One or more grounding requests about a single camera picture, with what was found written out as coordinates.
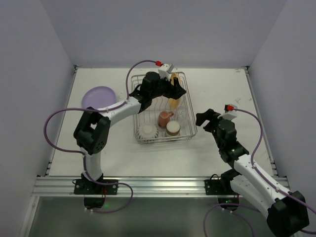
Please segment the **yellow plate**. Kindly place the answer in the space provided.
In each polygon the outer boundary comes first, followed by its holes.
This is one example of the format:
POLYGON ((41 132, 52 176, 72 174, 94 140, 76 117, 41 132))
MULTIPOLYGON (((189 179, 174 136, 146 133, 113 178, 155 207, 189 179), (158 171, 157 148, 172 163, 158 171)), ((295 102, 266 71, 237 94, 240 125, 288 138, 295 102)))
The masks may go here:
MULTIPOLYGON (((177 73, 172 73, 171 74, 171 76, 170 76, 171 84, 174 85, 174 79, 175 78, 178 79, 178 82, 179 82, 180 86, 183 87, 183 84, 182 84, 182 81, 180 79, 180 76, 177 73)), ((182 101, 182 98, 179 98, 179 99, 169 98, 168 102, 169 102, 171 110, 175 110, 180 105, 181 101, 182 101)))

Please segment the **purple plate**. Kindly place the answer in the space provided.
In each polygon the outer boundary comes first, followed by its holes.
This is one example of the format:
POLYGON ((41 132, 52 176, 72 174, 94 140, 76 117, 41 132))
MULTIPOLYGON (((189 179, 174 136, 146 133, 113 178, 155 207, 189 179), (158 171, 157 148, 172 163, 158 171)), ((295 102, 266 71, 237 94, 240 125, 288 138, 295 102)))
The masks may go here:
POLYGON ((92 107, 94 109, 104 108, 117 102, 115 92, 107 86, 98 86, 87 91, 82 100, 83 108, 92 107))

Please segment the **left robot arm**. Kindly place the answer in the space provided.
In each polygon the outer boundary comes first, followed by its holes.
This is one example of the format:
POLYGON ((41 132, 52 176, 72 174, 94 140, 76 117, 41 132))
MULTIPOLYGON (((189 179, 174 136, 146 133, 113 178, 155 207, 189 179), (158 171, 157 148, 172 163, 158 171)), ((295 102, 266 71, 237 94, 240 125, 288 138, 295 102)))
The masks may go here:
POLYGON ((111 126, 146 110, 157 97, 179 99, 186 90, 179 76, 170 79, 156 72, 148 72, 129 95, 128 99, 110 106, 105 111, 89 107, 82 114, 74 131, 74 138, 83 154, 83 176, 90 182, 101 184, 101 151, 104 149, 111 126))

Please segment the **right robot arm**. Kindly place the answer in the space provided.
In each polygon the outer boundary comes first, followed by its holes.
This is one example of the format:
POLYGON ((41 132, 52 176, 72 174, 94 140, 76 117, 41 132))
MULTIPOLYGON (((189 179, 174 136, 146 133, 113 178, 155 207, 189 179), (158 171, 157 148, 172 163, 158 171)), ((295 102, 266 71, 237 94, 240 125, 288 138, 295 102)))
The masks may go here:
POLYGON ((276 237, 303 232, 310 223, 305 197, 299 191, 290 191, 270 176, 255 162, 254 154, 237 140, 233 123, 237 112, 233 105, 226 105, 223 114, 208 109, 196 115, 196 125, 207 122, 203 129, 213 135, 220 157, 231 167, 221 174, 220 179, 205 180, 205 192, 209 194, 212 189, 242 195, 266 218, 276 237))

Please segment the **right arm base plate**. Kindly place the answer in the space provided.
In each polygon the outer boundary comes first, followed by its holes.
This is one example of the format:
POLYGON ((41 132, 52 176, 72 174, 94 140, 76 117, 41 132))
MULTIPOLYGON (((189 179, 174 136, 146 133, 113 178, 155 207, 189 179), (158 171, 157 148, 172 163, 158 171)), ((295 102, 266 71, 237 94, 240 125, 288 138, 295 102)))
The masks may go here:
POLYGON ((229 181, 222 179, 206 179, 204 180, 205 194, 207 196, 217 195, 235 195, 229 181))

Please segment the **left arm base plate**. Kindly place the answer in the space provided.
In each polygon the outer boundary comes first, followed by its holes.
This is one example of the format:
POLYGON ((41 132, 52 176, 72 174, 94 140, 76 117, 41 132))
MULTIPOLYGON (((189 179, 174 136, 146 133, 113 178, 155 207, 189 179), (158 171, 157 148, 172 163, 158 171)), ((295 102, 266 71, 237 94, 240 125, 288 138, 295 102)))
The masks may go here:
POLYGON ((75 195, 116 195, 118 185, 99 185, 89 180, 75 179, 73 180, 75 195))

